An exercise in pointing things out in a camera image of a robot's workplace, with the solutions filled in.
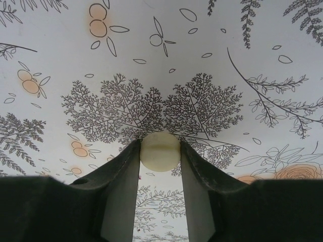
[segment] leaf illustration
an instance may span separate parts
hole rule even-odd
[[[9,97],[4,101],[4,103],[13,103],[14,101],[15,99],[13,97]]]
[[[197,20],[196,14],[189,9],[180,9],[181,14],[185,17],[185,19],[195,22]]]
[[[293,150],[287,150],[284,151],[283,153],[281,153],[279,155],[280,159],[289,159],[291,157],[293,157],[294,155],[298,154],[299,152],[301,152],[304,148],[297,148],[297,149],[293,149]]]
[[[212,56],[212,53],[205,53],[204,55],[202,55],[202,58],[209,58]]]
[[[247,165],[251,165],[253,163],[256,163],[256,162],[260,161],[261,158],[262,157],[259,156],[259,155],[250,156],[250,157],[247,157],[247,158],[244,158],[244,159],[238,161],[238,163],[235,166],[247,166]]]
[[[195,34],[197,32],[198,28],[192,28],[188,31],[189,34]]]
[[[275,157],[279,154],[279,150],[276,147],[272,147],[266,152],[266,154],[270,157]]]
[[[144,59],[133,59],[133,61],[138,64],[146,64],[147,63],[147,61],[145,61]]]
[[[319,157],[323,156],[323,154],[309,154],[309,155],[302,155],[302,157],[297,160],[297,163],[309,162],[311,160],[315,160]]]
[[[157,30],[158,34],[161,36],[161,38],[163,38],[164,33],[163,33],[163,30],[162,30],[162,27],[161,27],[160,23],[158,22],[158,20],[155,17],[153,17],[153,21],[155,23],[155,27],[156,27],[156,30]]]
[[[91,44],[91,49],[98,49],[101,44],[100,40],[97,40]]]
[[[216,2],[217,0],[208,0],[208,7],[207,7],[207,10],[208,10],[208,13],[207,15],[211,16],[212,13],[213,13],[213,8],[214,8],[214,3]]]
[[[300,24],[300,30],[306,28],[306,34],[312,33],[313,39],[316,43],[323,46],[323,32],[320,31],[323,25],[320,24],[322,20],[317,17],[323,8],[314,8],[323,3],[323,0],[294,0],[284,12],[284,16],[290,14],[292,11],[299,9],[292,18],[292,23],[295,23],[302,17],[305,17]]]
[[[118,26],[118,25],[113,25],[109,27],[111,31],[116,32],[116,33],[125,33],[130,31],[130,29],[123,27],[123,26]]]
[[[34,161],[21,145],[24,144],[25,147],[39,151],[32,140],[43,142],[40,135],[43,134],[44,124],[46,122],[29,121],[27,119],[21,122],[12,113],[8,113],[6,117],[0,116],[0,145],[4,145],[4,147],[0,146],[0,161],[2,164],[24,175],[26,174],[19,165],[7,156],[5,153],[7,151],[8,154],[15,153],[17,157],[21,157],[30,165],[35,166]]]
[[[252,138],[252,139],[256,144],[261,145],[261,140],[256,139],[256,138]]]
[[[86,74],[85,77],[86,78],[92,78],[92,77],[94,77],[94,74]]]
[[[49,82],[50,77],[45,77],[44,79],[41,80],[41,82],[39,83],[40,86],[45,85],[47,82]]]
[[[116,48],[115,48],[115,44],[113,43],[112,39],[110,37],[107,37],[106,38],[106,43],[107,43],[107,46],[110,50],[110,52],[115,56],[117,57],[117,53],[116,53]]]
[[[28,67],[25,65],[25,64],[23,64],[22,62],[18,62],[24,69],[26,69],[27,71],[30,71],[29,69],[28,69]]]
[[[252,112],[261,111],[255,118],[260,123],[265,123],[268,127],[273,128],[279,124],[280,120],[292,120],[293,128],[290,129],[290,132],[299,135],[301,139],[309,136],[306,134],[311,129],[308,126],[309,124],[319,123],[323,125],[323,119],[313,119],[310,117],[317,109],[323,108],[323,97],[320,97],[315,103],[306,103],[306,101],[296,102],[292,101],[292,99],[287,101],[271,99],[267,96],[269,91],[276,91],[278,94],[283,94],[287,90],[295,92],[296,87],[308,80],[305,75],[301,76],[299,81],[294,81],[293,77],[291,77],[281,83],[276,83],[276,80],[269,82],[267,78],[262,78],[262,75],[259,75],[258,78],[246,79],[234,65],[229,50],[228,55],[235,70],[257,95],[257,99],[251,102],[249,106],[252,106]]]
[[[275,45],[272,49],[277,50],[277,49],[280,49],[281,47],[282,47],[281,45]]]
[[[251,18],[256,17],[254,8],[260,8],[259,1],[262,1],[262,0],[242,0],[241,1],[241,4],[245,5],[241,10],[241,13],[243,13],[241,22],[244,23],[242,25],[243,41],[247,49],[250,49],[250,32],[251,32],[251,25],[253,25],[253,21]]]
[[[137,79],[126,80],[122,74],[103,81],[102,97],[91,94],[81,82],[73,82],[71,95],[63,97],[65,114],[75,132],[81,132],[87,141],[114,142],[128,145],[147,134],[163,130],[160,92],[151,87],[142,94],[143,86]]]
[[[102,0],[107,9],[110,9],[110,0]]]
[[[283,64],[290,64],[293,62],[288,56],[282,54],[278,57],[278,61]]]

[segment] yellow ball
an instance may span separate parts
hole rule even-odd
[[[181,159],[179,140],[171,134],[156,132],[147,135],[141,142],[140,160],[153,171],[174,169]]]

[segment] orange circle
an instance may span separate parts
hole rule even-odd
[[[25,71],[25,70],[19,70],[18,71],[18,77],[22,81],[27,81],[27,80],[32,79],[31,74],[28,71]]]
[[[74,174],[77,174],[77,175],[82,173],[81,169],[79,169],[79,168],[72,168],[71,172]]]
[[[74,141],[71,145],[73,148],[82,148],[82,144],[77,141]]]
[[[27,92],[32,94],[35,94],[39,91],[39,86],[37,85],[37,83],[31,80],[24,81],[22,83],[22,86]]]
[[[74,154],[76,154],[77,156],[81,156],[81,157],[87,156],[87,151],[84,150],[83,148],[75,148],[73,151],[74,151]]]
[[[90,23],[90,32],[93,36],[102,38],[107,34],[107,27],[104,22],[96,19]]]
[[[90,16],[96,19],[104,20],[107,11],[101,4],[92,4],[89,9]]]

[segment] branch illustration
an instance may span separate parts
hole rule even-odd
[[[245,4],[245,6],[241,10],[241,13],[243,13],[241,22],[244,22],[244,24],[242,25],[243,41],[247,49],[250,49],[250,32],[251,25],[253,25],[251,18],[256,17],[256,13],[254,12],[253,8],[260,8],[259,1],[262,0],[242,0],[240,2],[241,4]]]
[[[314,8],[321,3],[323,3],[323,0],[295,0],[285,10],[284,16],[296,9],[299,9],[294,15],[292,23],[295,23],[297,20],[305,16],[300,25],[300,30],[302,31],[307,27],[306,33],[312,33],[313,39],[323,46],[323,32],[319,31],[323,28],[323,25],[320,24],[322,20],[319,17],[314,17],[323,11],[323,8]]]
[[[292,90],[292,92],[295,92],[295,87],[298,87],[304,81],[308,80],[305,75],[300,77],[299,81],[295,82],[291,77],[282,83],[276,83],[276,81],[269,83],[266,81],[266,78],[261,80],[262,75],[258,76],[258,78],[246,79],[233,63],[229,49],[228,55],[235,70],[258,96],[258,98],[251,102],[249,106],[253,107],[252,112],[256,112],[258,108],[261,108],[261,114],[256,117],[256,119],[259,119],[261,123],[264,122],[267,126],[273,128],[279,123],[279,120],[289,118],[289,120],[294,120],[293,128],[290,131],[296,133],[302,139],[309,136],[306,134],[306,132],[311,129],[308,127],[308,124],[319,123],[323,125],[323,116],[321,116],[320,119],[309,117],[318,108],[323,108],[323,97],[318,99],[316,103],[306,104],[306,102],[295,102],[291,99],[287,101],[271,99],[266,96],[267,92],[272,90],[275,90],[278,94],[283,94],[286,90]]]
[[[175,235],[173,232],[167,232],[164,237],[157,234],[149,234],[149,238],[142,238],[140,236],[133,236],[133,241],[140,240],[139,242],[158,242],[158,241],[171,241],[171,242],[181,242],[189,241],[188,236]]]
[[[164,101],[165,128],[187,141],[210,163],[225,169],[241,147],[227,143],[215,146],[212,143],[217,141],[212,138],[243,119],[236,114],[243,106],[238,104],[242,93],[235,94],[236,86],[215,87],[211,80],[211,75],[197,74],[185,86],[175,85],[175,95]],[[179,167],[173,175],[180,175]]]
[[[26,175],[26,172],[5,151],[8,150],[9,154],[15,152],[18,157],[26,160],[30,165],[35,166],[34,161],[21,147],[21,144],[39,152],[39,149],[32,140],[43,142],[40,135],[43,134],[42,130],[45,124],[46,122],[43,121],[29,121],[27,119],[24,119],[22,123],[12,113],[8,113],[6,117],[0,116],[0,145],[5,145],[3,148],[0,147],[0,160],[2,164]]]
[[[207,10],[208,10],[208,13],[207,15],[211,16],[212,13],[213,13],[213,8],[214,8],[214,3],[216,2],[217,0],[208,0],[208,7],[207,7]]]
[[[37,52],[36,50],[25,48],[25,47],[18,46],[18,45],[0,43],[0,57],[3,56],[6,60],[8,60],[8,57],[10,57],[12,59],[13,54],[16,53],[16,51],[17,51],[17,48]]]
[[[9,21],[10,23],[13,23],[14,21],[17,21],[22,24],[21,20],[16,16],[16,9],[12,9],[10,4],[7,4],[7,1],[0,0],[0,3],[2,3],[2,10],[0,10],[0,22],[6,27],[6,21]]]

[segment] botanical print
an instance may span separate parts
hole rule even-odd
[[[245,183],[252,183],[256,179],[322,179],[323,166],[314,160],[323,156],[315,153],[304,154],[304,148],[290,149],[289,145],[283,148],[272,147],[265,155],[253,155],[237,162],[235,166],[245,167],[251,164],[260,164],[263,168],[255,170],[250,175],[237,177]]]
[[[224,169],[241,147],[214,138],[223,129],[237,125],[243,116],[237,115],[242,93],[236,87],[221,88],[211,83],[212,76],[197,74],[185,86],[176,84],[175,95],[163,100],[159,90],[151,87],[143,95],[143,85],[137,79],[126,80],[122,74],[103,81],[103,97],[91,94],[79,81],[73,82],[71,95],[63,96],[67,124],[81,132],[89,142],[124,145],[142,139],[152,132],[167,130],[186,140],[203,158]],[[180,175],[180,168],[172,172]]]
[[[0,116],[0,160],[2,165],[6,165],[23,175],[26,172],[13,160],[10,154],[15,153],[17,157],[25,160],[31,166],[36,166],[33,159],[25,151],[25,147],[29,147],[32,150],[38,151],[37,146],[32,142],[36,140],[43,142],[40,135],[43,135],[43,129],[46,122],[41,120],[29,121],[24,119],[21,122],[12,113],[8,113],[6,117]]]
[[[96,159],[95,153],[101,153],[100,150],[96,149],[89,149],[93,144],[82,144],[80,139],[77,138],[75,135],[67,134],[70,136],[74,141],[71,142],[71,146],[73,148],[73,153],[79,157],[91,157]]]
[[[262,75],[259,75],[257,78],[251,77],[246,79],[233,63],[229,50],[228,55],[235,70],[258,97],[249,106],[252,107],[252,112],[261,110],[260,114],[256,116],[256,119],[261,123],[273,128],[281,120],[293,120],[293,127],[290,129],[290,132],[297,134],[301,139],[309,137],[307,131],[312,129],[308,126],[309,124],[314,123],[323,126],[323,115],[320,119],[310,117],[319,108],[323,108],[323,97],[320,97],[315,103],[306,103],[306,101],[292,101],[291,99],[273,99],[268,96],[270,92],[276,92],[278,94],[284,94],[285,91],[295,92],[297,87],[308,80],[306,75],[301,76],[296,81],[293,77],[290,77],[280,83],[277,83],[276,80],[269,81],[267,77],[263,77]]]
[[[110,2],[103,0],[102,4],[92,4],[89,8],[89,15],[91,17],[89,23],[89,31],[92,36],[97,40],[91,45],[91,49],[97,49],[100,47],[102,38],[106,37],[106,44],[110,52],[117,57],[116,47],[112,39],[109,37],[110,31],[115,33],[125,33],[129,29],[119,25],[111,25],[111,19],[108,16],[108,10],[110,9]]]
[[[168,51],[167,51],[166,44],[176,44],[176,43],[173,41],[164,40],[164,33],[163,33],[163,29],[162,29],[160,23],[158,22],[158,20],[155,17],[153,17],[153,20],[155,23],[156,31],[158,33],[151,35],[150,44],[155,47],[158,47],[161,44],[163,44],[164,53],[165,53],[166,57],[168,57]]]
[[[320,30],[323,25],[320,24],[322,20],[318,16],[323,11],[323,8],[318,7],[321,3],[323,0],[295,0],[285,10],[284,16],[294,12],[292,23],[305,16],[299,29],[302,31],[306,28],[306,34],[312,33],[316,43],[323,46],[323,32]]]
[[[173,242],[188,242],[188,236],[175,235],[173,232],[167,232],[165,236],[158,234],[149,234],[149,237],[142,238],[141,236],[133,236],[133,242],[159,242],[159,241],[173,241]]]
[[[5,60],[8,60],[9,58],[12,59],[14,57],[13,54],[17,52],[17,49],[24,49],[24,50],[37,52],[36,50],[29,49],[22,46],[0,43],[0,57],[5,58]]]
[[[57,12],[61,12],[62,8],[68,9],[68,7],[62,2],[63,0],[0,0],[0,22],[3,26],[7,27],[8,22],[23,23],[20,18],[17,17],[17,13],[21,11],[17,9],[21,8],[24,12],[27,10],[36,10],[38,7],[43,7],[47,12],[49,9],[55,9]]]
[[[134,229],[151,232],[156,227],[153,212],[172,218],[186,216],[183,191],[150,191],[150,186],[138,188]]]
[[[47,98],[43,86],[47,82],[49,82],[50,76],[47,76],[39,81],[41,79],[40,76],[42,75],[42,73],[38,72],[31,74],[29,68],[25,64],[23,64],[22,62],[19,62],[19,64],[23,67],[23,69],[18,70],[17,75],[18,78],[22,81],[22,87],[25,89],[25,91],[34,94],[38,98],[40,97],[40,95],[42,95],[43,98]]]

